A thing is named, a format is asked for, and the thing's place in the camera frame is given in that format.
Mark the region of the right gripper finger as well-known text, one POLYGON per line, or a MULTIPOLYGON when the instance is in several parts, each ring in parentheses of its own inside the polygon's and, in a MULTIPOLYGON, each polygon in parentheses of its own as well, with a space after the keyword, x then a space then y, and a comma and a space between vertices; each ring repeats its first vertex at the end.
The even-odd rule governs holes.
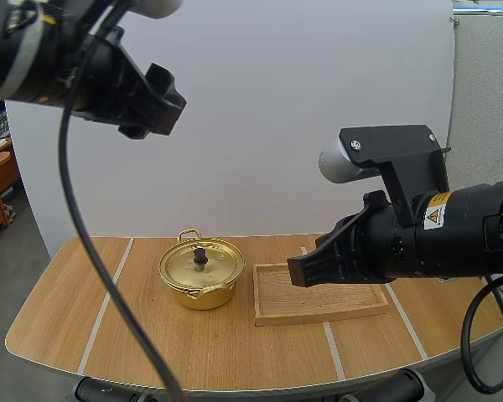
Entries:
POLYGON ((337 235, 337 232, 343 229, 352 219, 353 215, 349 215, 337 221, 331 231, 320 235, 314 241, 315 249, 324 248, 325 250, 333 250, 335 246, 341 245, 345 234, 337 235))
POLYGON ((287 259, 294 286, 367 283, 361 223, 365 210, 340 220, 327 234, 315 240, 315 250, 287 259))

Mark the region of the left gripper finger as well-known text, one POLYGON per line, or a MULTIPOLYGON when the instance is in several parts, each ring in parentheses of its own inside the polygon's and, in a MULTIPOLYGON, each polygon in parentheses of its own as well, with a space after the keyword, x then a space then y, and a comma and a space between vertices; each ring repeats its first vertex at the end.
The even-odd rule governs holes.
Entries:
POLYGON ((174 76, 164 67, 151 64, 145 75, 149 95, 145 106, 150 132, 169 136, 187 101, 177 91, 174 76))
POLYGON ((151 126, 143 124, 122 124, 118 127, 118 131, 128 139, 143 140, 151 132, 151 126))

